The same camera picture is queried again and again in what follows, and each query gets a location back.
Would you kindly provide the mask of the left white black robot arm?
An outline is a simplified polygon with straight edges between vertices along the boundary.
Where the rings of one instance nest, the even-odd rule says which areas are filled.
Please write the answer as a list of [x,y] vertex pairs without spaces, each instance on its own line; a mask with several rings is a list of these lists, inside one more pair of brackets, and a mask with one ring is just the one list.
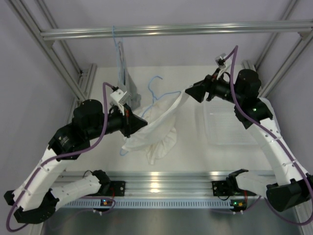
[[128,105],[121,112],[110,109],[100,101],[84,101],[73,112],[70,124],[58,129],[48,143],[45,153],[16,190],[7,191],[4,198],[12,206],[10,215],[18,223],[40,224],[63,205],[84,196],[110,196],[112,183],[102,170],[94,170],[83,179],[62,187],[52,187],[59,175],[90,148],[90,141],[104,135],[121,132],[123,136],[147,126],[147,121],[133,114]]

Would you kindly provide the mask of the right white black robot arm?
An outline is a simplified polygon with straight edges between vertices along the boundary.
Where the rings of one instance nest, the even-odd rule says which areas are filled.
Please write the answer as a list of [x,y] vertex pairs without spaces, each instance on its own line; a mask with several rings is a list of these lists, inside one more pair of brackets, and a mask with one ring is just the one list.
[[313,177],[286,146],[269,101],[258,97],[261,87],[258,73],[249,69],[239,71],[233,88],[230,82],[217,75],[207,75],[185,92],[199,103],[215,97],[233,102],[231,93],[234,92],[239,104],[234,108],[235,116],[254,137],[275,175],[275,182],[271,183],[262,176],[240,169],[227,177],[228,190],[232,194],[245,190],[260,195],[278,212],[310,200]]

